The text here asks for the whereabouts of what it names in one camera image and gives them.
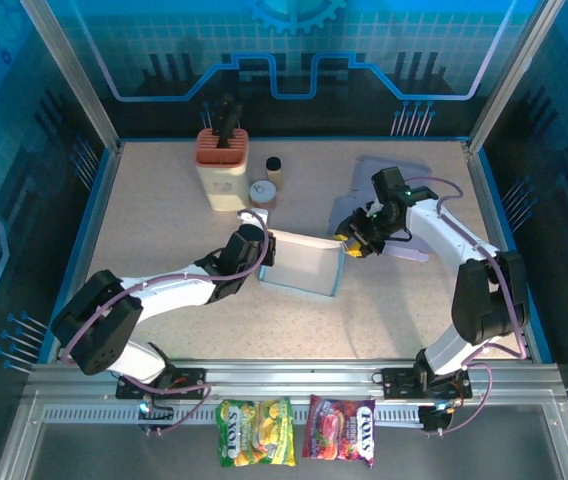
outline snack packaging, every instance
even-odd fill
[[[223,467],[255,463],[295,465],[293,416],[288,398],[265,402],[224,400],[215,410]]]
[[[374,400],[327,400],[312,395],[302,456],[362,459],[372,468],[374,419]]]

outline yellow candy bag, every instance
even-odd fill
[[[215,410],[223,467],[295,465],[291,402],[224,400]]]

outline red candy bag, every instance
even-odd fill
[[[311,395],[302,456],[365,460],[373,467],[375,401],[327,400]]]

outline beige tabletop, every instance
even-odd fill
[[[89,275],[157,275],[226,245],[239,222],[210,208],[194,150],[194,142],[125,145]],[[466,195],[449,210],[486,238],[459,142],[252,140],[251,180],[264,177],[266,158],[282,159],[284,187],[269,226],[325,236],[333,201],[349,192],[360,155],[419,162],[458,183]],[[455,273],[434,255],[426,263],[347,258],[334,298],[252,276],[237,295],[158,315],[135,335],[173,358],[414,358],[450,326],[454,286]],[[505,343],[514,346],[512,338]]]

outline robotic arm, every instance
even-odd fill
[[[53,320],[53,334],[62,346],[67,346],[100,306],[141,284],[141,289],[124,295],[97,318],[72,346],[70,355],[86,375],[110,370],[155,388],[171,387],[176,380],[175,367],[155,345],[150,344],[151,348],[131,341],[133,331],[160,313],[206,305],[237,293],[247,278],[238,274],[253,267],[264,249],[262,227],[267,216],[262,209],[242,213],[244,223],[231,235],[226,247],[182,270],[162,275],[167,281],[154,281],[158,277],[119,279],[109,270],[97,272]],[[261,264],[272,266],[275,238],[272,234],[268,238]]]
[[[506,279],[519,327],[528,322],[523,259],[516,252],[500,252],[469,231],[429,188],[410,188],[399,168],[381,170],[372,181],[376,200],[365,209],[358,208],[335,232],[337,239],[346,242],[347,252],[357,258],[379,255],[386,240],[408,241],[415,234],[457,271],[453,325],[418,353],[412,372],[415,387],[428,396],[429,391],[456,382],[463,367],[487,343],[516,330],[502,287],[491,289],[498,278],[487,256]],[[404,235],[393,236],[399,231]]]

